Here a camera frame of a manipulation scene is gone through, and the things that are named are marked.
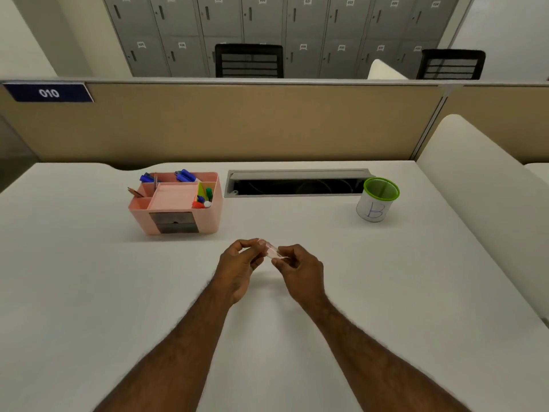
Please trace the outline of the person's right hand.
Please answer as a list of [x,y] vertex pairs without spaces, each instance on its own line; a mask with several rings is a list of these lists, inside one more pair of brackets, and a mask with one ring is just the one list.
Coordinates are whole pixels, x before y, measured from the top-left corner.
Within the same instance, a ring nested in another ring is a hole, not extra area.
[[279,271],[292,298],[305,310],[314,310],[328,301],[324,284],[323,263],[303,246],[294,244],[278,247],[284,257],[297,260],[293,271]]

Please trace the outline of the black mesh office chair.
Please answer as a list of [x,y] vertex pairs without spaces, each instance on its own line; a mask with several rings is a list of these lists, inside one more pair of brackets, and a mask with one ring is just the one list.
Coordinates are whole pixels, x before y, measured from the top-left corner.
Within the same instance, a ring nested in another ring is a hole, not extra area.
[[486,54],[470,49],[424,49],[416,80],[480,80]]
[[283,47],[220,43],[214,50],[216,78],[284,78]]

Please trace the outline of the grey metal lockers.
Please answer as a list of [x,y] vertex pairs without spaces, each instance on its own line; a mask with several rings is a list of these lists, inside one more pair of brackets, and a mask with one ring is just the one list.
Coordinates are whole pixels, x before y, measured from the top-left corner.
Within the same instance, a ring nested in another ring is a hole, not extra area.
[[415,78],[460,0],[103,0],[135,77],[215,77],[222,44],[276,45],[286,78]]

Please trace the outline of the pink desk organizer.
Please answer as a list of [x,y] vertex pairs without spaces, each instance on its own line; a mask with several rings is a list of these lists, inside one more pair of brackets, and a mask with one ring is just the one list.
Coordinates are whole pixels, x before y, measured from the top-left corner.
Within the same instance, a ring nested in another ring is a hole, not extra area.
[[[155,194],[154,183],[140,182],[135,189],[145,198],[133,196],[128,209],[141,229],[146,235],[216,233],[223,206],[223,191],[218,173],[188,171],[197,177],[197,181],[185,183],[176,181],[174,172],[157,172],[158,188]],[[211,187],[214,190],[210,208],[191,208],[192,202],[196,201],[199,182],[202,182],[204,189]]]

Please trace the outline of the person's left hand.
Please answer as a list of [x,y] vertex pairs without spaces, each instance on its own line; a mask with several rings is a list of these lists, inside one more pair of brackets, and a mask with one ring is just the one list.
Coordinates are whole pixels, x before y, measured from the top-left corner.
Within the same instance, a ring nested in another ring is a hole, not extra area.
[[232,305],[244,297],[249,287],[251,275],[254,273],[249,271],[250,261],[264,252],[264,247],[258,240],[238,239],[220,256],[212,281],[216,287],[228,292]]

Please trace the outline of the blue number sign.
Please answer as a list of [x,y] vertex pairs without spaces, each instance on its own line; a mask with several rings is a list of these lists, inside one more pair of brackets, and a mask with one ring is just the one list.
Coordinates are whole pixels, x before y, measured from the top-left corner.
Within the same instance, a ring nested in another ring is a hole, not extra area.
[[19,103],[93,103],[82,82],[4,82],[4,88]]

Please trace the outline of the small white divider panel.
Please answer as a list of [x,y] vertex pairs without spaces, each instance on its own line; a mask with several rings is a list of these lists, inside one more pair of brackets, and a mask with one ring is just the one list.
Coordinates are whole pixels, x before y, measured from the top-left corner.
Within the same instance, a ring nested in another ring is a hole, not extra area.
[[392,81],[408,80],[408,78],[380,59],[375,59],[369,69],[367,80]]

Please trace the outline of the person's left forearm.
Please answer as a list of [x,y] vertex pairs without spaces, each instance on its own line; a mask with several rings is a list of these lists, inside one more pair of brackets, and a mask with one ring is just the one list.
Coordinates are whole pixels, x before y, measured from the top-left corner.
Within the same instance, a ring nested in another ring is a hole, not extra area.
[[93,412],[196,412],[233,304],[231,290],[208,285]]

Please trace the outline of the beige desk partition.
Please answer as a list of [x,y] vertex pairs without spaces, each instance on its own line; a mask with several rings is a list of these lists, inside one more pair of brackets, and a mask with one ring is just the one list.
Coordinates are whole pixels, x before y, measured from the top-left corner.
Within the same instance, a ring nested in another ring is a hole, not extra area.
[[549,81],[444,81],[443,96],[410,157],[417,160],[441,121],[459,115],[522,164],[549,163]]
[[49,163],[408,160],[439,84],[288,80],[87,81],[91,102],[19,102],[0,116]]

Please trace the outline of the white cup with green rim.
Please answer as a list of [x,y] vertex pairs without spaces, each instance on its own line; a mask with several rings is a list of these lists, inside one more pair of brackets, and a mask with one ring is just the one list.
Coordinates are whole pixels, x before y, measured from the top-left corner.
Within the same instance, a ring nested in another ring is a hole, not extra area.
[[363,183],[363,190],[356,212],[368,222],[383,221],[392,203],[400,196],[399,187],[391,180],[370,177]]

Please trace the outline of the white rounded divider panel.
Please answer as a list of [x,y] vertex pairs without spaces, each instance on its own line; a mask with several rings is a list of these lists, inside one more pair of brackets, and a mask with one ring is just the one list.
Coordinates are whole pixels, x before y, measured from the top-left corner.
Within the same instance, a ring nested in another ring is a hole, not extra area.
[[549,328],[549,185],[456,114],[417,164]]

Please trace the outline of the small clear pink eraser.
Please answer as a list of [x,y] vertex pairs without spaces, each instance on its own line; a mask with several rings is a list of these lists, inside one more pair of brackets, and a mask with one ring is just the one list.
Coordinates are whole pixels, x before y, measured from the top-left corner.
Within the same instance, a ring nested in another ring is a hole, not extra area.
[[270,259],[282,259],[284,258],[283,255],[280,254],[278,247],[275,247],[270,242],[259,239],[258,243],[261,244],[264,247],[264,255]]

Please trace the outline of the person's right forearm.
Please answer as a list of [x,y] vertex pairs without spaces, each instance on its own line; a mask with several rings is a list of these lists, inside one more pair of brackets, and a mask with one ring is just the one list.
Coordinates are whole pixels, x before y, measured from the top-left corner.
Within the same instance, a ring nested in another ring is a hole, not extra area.
[[326,295],[298,303],[324,336],[363,412],[470,412],[351,322]]

